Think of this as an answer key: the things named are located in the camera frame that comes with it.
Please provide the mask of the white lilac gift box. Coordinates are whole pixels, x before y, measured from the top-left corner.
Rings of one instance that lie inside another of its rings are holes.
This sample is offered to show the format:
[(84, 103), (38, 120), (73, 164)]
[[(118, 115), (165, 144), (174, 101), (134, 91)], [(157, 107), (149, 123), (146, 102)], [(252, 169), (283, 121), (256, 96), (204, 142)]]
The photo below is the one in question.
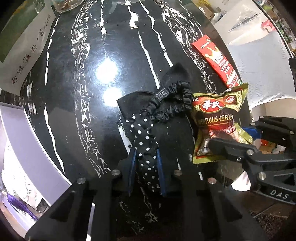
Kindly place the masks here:
[(71, 182), (55, 166), (37, 135), (24, 108), (1, 103), (1, 130), (22, 168), (46, 204), (52, 205), (70, 186)]

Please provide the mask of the red gold cereal packet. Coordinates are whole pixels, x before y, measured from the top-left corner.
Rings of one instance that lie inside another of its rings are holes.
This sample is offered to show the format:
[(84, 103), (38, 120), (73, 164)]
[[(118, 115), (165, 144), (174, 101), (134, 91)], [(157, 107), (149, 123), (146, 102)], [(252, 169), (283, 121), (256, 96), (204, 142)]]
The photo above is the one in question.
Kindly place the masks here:
[(193, 153), (194, 164), (204, 164), (223, 159), (214, 155), (208, 143), (212, 138), (234, 140), (253, 144), (253, 137), (235, 121), (248, 93), (248, 84), (229, 88), (221, 94), (195, 93), (191, 116), (198, 126), (198, 136)]

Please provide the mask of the glass jar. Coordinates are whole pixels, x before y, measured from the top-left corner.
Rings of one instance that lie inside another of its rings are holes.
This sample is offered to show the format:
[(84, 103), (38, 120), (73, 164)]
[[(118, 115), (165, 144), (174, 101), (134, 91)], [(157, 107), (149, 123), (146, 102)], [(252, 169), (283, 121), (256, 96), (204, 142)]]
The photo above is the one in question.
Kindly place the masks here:
[(63, 13), (78, 7), (84, 0), (51, 0), (51, 2), (57, 12)]

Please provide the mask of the red white snack packet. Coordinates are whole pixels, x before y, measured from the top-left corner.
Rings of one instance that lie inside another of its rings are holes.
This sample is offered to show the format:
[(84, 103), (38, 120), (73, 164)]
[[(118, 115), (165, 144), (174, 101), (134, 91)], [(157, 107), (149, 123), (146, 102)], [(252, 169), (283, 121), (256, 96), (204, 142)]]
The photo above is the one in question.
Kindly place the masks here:
[(228, 88), (242, 84), (231, 63), (207, 35), (193, 42), (192, 46), (206, 59)]

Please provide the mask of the lilac satin drawstring pouch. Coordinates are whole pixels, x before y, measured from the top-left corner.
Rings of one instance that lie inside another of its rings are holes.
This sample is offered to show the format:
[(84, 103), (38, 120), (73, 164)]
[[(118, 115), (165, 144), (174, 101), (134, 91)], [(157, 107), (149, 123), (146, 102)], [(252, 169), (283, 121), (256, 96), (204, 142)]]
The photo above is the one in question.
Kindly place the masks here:
[(23, 201), (18, 200), (16, 197), (12, 196), (9, 193), (7, 194), (7, 199), (12, 206), (19, 209), (20, 211), (29, 214), (34, 221), (38, 220), (38, 218), (28, 209), (28, 207)]

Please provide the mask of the black polka dot scrunchie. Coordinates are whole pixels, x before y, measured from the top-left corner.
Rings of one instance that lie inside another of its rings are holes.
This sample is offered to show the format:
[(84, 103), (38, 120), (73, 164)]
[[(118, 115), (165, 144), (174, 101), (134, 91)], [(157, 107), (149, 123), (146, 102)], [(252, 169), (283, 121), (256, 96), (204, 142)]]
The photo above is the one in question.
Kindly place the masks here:
[(163, 161), (168, 158), (169, 125), (185, 119), (192, 109), (189, 74), (180, 63), (163, 76), (165, 85), (156, 92), (135, 91), (117, 100), (124, 118), (123, 129), (135, 151), (138, 175), (153, 193), (166, 193)]

